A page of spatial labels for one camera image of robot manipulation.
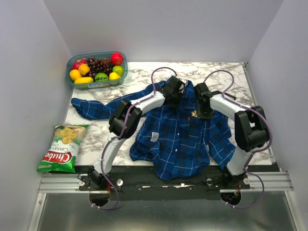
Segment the blue plaid shirt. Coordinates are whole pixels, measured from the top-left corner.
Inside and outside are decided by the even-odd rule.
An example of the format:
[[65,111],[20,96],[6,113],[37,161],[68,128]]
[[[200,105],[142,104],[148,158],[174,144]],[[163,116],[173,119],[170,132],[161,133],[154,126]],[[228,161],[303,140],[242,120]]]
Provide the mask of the blue plaid shirt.
[[211,119],[201,120],[192,116],[196,109],[197,98],[188,81],[179,107],[164,105],[145,114],[129,150],[131,160],[152,162],[163,180],[197,175],[210,158],[224,168],[235,151],[228,118],[213,111]]

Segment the brooch box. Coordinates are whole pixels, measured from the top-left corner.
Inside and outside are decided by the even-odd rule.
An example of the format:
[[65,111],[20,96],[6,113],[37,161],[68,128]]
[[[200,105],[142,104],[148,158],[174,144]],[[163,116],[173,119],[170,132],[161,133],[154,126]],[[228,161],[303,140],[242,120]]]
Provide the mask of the brooch box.
[[233,100],[236,100],[236,97],[233,96],[233,95],[230,95],[230,94],[228,94],[228,93],[224,93],[224,95],[225,95],[225,96],[228,96],[228,97],[230,97],[230,98],[232,98]]

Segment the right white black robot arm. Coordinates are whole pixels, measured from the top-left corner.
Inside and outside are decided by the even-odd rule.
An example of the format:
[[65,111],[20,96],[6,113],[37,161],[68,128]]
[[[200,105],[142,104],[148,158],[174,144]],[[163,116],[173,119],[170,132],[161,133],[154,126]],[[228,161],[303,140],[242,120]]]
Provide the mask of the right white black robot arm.
[[213,112],[218,111],[234,121],[236,148],[221,177],[222,185],[231,189],[245,178],[245,170],[254,151],[270,140],[264,110],[260,106],[249,107],[238,103],[228,93],[218,90],[211,92],[205,83],[197,84],[194,92],[198,100],[199,118],[213,118]]

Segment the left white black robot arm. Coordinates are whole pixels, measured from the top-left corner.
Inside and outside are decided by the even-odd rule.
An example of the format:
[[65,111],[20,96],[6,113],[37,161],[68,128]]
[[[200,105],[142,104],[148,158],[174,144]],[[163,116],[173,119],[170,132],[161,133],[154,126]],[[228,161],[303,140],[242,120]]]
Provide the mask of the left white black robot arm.
[[94,189],[102,190],[110,182],[107,174],[111,171],[115,156],[124,141],[135,133],[141,116],[163,105],[178,106],[187,84],[186,80],[172,76],[162,88],[153,87],[150,94],[132,101],[120,101],[109,119],[109,135],[102,156],[88,169],[88,179]]

